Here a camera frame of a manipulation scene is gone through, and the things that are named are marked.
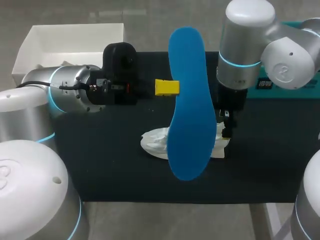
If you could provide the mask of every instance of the shoe insole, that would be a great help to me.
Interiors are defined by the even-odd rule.
[[[175,30],[169,40],[168,53],[171,75],[180,82],[180,93],[175,99],[167,154],[173,174],[189,181],[206,168],[217,134],[200,33],[192,27]]]

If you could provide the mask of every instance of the robotic arm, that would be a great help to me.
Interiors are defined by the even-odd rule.
[[[224,137],[230,138],[234,111],[243,109],[261,65],[274,84],[290,90],[303,87],[320,69],[320,18],[290,27],[277,21],[266,0],[233,0],[225,14],[217,102],[225,121]]]
[[[126,42],[109,44],[102,62],[101,69],[95,65],[34,69],[17,88],[0,92],[0,143],[31,140],[56,151],[51,116],[136,104],[143,92],[134,47]]]

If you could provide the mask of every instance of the white tissue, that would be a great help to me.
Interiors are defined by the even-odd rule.
[[[223,122],[216,125],[215,144],[211,158],[223,159],[225,157],[225,147],[229,139],[223,139],[222,130],[225,128]],[[163,127],[148,131],[142,135],[141,147],[152,156],[168,160],[167,155],[167,136],[169,127]]]

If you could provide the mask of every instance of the black table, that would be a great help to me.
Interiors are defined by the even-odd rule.
[[[207,52],[210,87],[218,54]],[[167,52],[138,53],[140,78],[172,79]],[[168,127],[175,98],[66,114],[54,122],[61,158],[84,201],[163,203],[294,202],[305,167],[319,149],[320,100],[248,99],[227,159],[213,159],[201,176],[180,181],[168,161],[147,154],[141,135]]]

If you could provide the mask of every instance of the teal device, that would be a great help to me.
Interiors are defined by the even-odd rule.
[[[301,22],[284,22],[291,27],[298,27]],[[248,89],[248,99],[320,99],[320,72],[305,86],[288,90],[273,84],[267,77],[264,67],[260,69],[259,78],[256,84]]]

